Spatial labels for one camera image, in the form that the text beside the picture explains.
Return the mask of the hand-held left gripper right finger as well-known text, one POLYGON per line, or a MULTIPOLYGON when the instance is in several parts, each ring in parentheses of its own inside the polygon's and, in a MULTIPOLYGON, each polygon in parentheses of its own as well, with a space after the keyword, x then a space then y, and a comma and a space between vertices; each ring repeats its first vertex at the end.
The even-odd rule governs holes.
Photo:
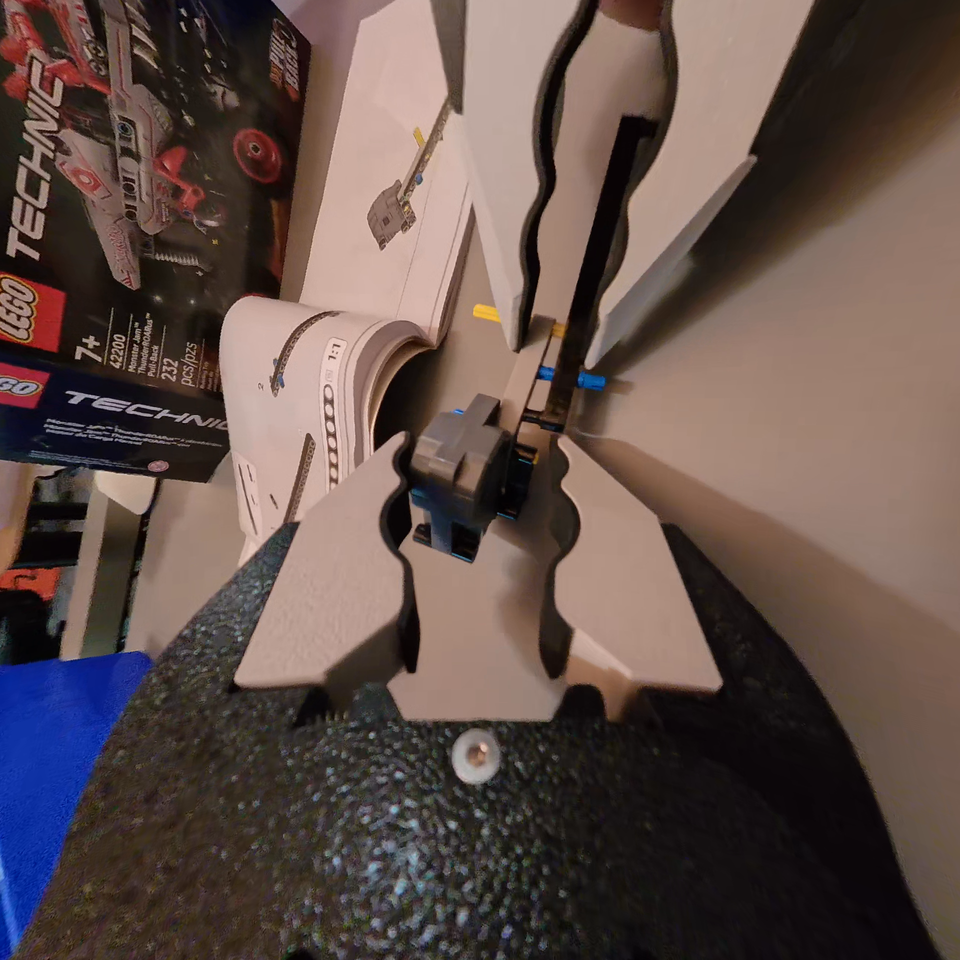
POLYGON ((711 696, 724 680, 664 527, 572 438, 549 453, 550 529, 538 649, 562 703, 621 722, 649 691, 711 696))

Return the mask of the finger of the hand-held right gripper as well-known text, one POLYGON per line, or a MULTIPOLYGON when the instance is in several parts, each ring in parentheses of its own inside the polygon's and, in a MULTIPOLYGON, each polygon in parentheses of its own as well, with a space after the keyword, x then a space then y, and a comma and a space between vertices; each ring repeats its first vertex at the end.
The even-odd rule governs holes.
POLYGON ((753 143, 812 6, 665 3, 670 109, 626 206, 622 258, 599 299, 588 369, 637 332, 682 279, 693 246, 756 163, 753 143))
POLYGON ((565 81, 597 1, 433 1, 476 226, 510 351, 526 344, 565 81))

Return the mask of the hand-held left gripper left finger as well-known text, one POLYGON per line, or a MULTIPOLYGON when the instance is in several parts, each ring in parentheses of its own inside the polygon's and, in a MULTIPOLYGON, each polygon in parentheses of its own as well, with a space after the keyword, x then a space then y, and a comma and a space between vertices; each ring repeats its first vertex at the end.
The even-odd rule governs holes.
POLYGON ((319 689, 336 710, 414 672, 411 436, 391 437, 299 522, 234 675, 241 690, 319 689))

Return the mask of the long black toy brick beam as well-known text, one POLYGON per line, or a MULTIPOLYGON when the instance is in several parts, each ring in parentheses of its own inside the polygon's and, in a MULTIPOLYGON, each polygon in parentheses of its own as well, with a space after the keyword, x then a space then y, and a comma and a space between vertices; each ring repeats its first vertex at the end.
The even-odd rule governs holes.
POLYGON ((590 344, 594 306, 599 297, 638 151, 658 124, 643 116, 621 118, 606 166, 591 230, 561 339, 545 405, 530 422, 552 434, 564 431, 590 344))

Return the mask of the grey toy brick motor assembly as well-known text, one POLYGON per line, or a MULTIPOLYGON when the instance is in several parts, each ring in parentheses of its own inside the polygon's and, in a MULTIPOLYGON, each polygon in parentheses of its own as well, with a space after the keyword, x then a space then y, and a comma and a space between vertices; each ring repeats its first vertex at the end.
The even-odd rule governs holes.
POLYGON ((434 416, 417 438, 409 466, 411 501, 423 513, 417 544, 473 563, 495 520, 520 517, 539 459, 522 428, 542 423, 531 402, 547 384, 542 369, 557 332, 553 318, 535 315, 502 396, 478 393, 462 410, 434 416))

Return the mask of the white instruction booklet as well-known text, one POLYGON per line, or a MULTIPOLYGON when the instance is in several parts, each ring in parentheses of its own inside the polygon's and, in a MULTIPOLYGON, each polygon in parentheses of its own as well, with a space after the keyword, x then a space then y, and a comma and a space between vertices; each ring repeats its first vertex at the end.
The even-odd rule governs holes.
POLYGON ((373 454, 391 381, 445 339, 473 219, 458 136, 430 3, 362 19, 301 300, 223 320, 239 567, 373 454))

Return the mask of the blue plastic bin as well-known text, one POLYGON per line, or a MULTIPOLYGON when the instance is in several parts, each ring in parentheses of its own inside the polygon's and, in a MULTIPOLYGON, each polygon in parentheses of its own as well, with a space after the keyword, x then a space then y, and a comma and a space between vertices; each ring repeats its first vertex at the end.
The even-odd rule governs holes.
POLYGON ((151 666, 141 652, 2 666, 2 958, 29 925, 93 766, 151 666))

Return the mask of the black toy truck set box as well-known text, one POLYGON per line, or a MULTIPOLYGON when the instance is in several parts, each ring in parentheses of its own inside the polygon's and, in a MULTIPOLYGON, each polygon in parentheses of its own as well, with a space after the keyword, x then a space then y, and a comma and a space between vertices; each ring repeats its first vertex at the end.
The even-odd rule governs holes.
POLYGON ((309 61, 275 2, 2 2, 2 460, 210 480, 223 320, 281 290, 309 61))

